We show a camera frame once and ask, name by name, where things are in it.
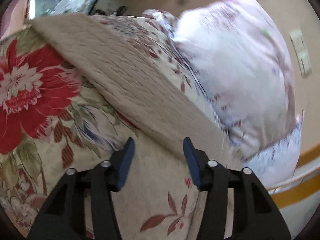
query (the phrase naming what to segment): beige wall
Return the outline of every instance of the beige wall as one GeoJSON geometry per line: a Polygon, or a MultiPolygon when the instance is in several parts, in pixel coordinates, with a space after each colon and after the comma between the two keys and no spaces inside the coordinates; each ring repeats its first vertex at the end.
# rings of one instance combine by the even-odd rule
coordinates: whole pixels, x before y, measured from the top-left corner
{"type": "MultiPolygon", "coordinates": [[[[147,8],[170,11],[178,16],[182,11],[205,6],[216,0],[185,0],[181,6],[178,0],[124,0],[128,14],[140,16],[147,8]]],[[[307,0],[258,0],[273,18],[289,48],[296,73],[296,109],[304,108],[305,123],[303,128],[302,151],[320,143],[320,21],[307,0]],[[313,72],[302,79],[298,60],[291,44],[289,32],[300,28],[307,43],[313,72]]]]}

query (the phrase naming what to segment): light switch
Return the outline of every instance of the light switch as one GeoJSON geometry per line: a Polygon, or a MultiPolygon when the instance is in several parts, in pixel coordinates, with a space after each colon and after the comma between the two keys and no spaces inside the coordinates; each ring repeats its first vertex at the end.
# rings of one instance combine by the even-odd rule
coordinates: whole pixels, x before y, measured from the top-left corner
{"type": "Polygon", "coordinates": [[[308,48],[303,40],[301,30],[294,30],[290,32],[290,38],[298,57],[301,76],[306,77],[311,73],[311,62],[308,48]]]}
{"type": "Polygon", "coordinates": [[[296,54],[307,48],[303,41],[301,30],[295,30],[290,32],[290,38],[294,46],[294,49],[296,50],[296,54]]]}
{"type": "Polygon", "coordinates": [[[297,55],[298,55],[301,75],[303,77],[306,77],[308,74],[311,73],[311,62],[310,62],[308,50],[305,49],[299,52],[297,55]]]}

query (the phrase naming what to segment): wooden baseboard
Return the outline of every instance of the wooden baseboard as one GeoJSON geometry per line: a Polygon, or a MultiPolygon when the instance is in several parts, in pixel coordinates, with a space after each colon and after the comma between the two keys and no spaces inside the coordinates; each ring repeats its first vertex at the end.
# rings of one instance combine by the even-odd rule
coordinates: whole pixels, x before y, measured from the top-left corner
{"type": "Polygon", "coordinates": [[[272,195],[273,201],[279,209],[304,200],[320,190],[320,174],[314,178],[289,189],[285,192],[272,195]]]}
{"type": "Polygon", "coordinates": [[[320,144],[300,154],[297,167],[301,167],[320,156],[320,144]]]}

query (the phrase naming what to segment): white thread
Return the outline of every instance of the white thread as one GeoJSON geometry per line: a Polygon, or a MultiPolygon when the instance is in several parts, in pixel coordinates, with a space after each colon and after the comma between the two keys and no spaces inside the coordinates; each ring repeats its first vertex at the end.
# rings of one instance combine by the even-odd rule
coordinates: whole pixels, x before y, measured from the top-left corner
{"type": "Polygon", "coordinates": [[[220,160],[221,160],[221,158],[222,158],[222,153],[223,153],[223,145],[224,145],[224,137],[223,137],[223,139],[222,139],[222,148],[221,148],[221,154],[220,154],[220,158],[219,158],[219,161],[218,161],[218,163],[220,163],[220,160]]]}

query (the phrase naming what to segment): bolt head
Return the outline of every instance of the bolt head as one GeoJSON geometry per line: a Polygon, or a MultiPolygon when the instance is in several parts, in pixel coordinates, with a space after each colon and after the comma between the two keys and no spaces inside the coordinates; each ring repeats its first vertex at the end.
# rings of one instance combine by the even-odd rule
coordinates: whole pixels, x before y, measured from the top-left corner
{"type": "Polygon", "coordinates": [[[76,174],[76,172],[77,172],[76,169],[70,168],[70,169],[67,170],[66,174],[69,175],[69,176],[71,176],[71,175],[76,174]]]}
{"type": "Polygon", "coordinates": [[[210,160],[210,161],[208,161],[208,165],[210,167],[216,167],[216,166],[218,166],[218,163],[216,161],[214,161],[214,160],[210,160]]]}
{"type": "Polygon", "coordinates": [[[102,168],[107,168],[111,166],[111,162],[110,161],[103,161],[102,163],[100,163],[102,168]]]}
{"type": "Polygon", "coordinates": [[[246,174],[246,175],[252,174],[252,170],[249,169],[249,168],[244,168],[242,171],[243,171],[243,173],[246,174]]]}

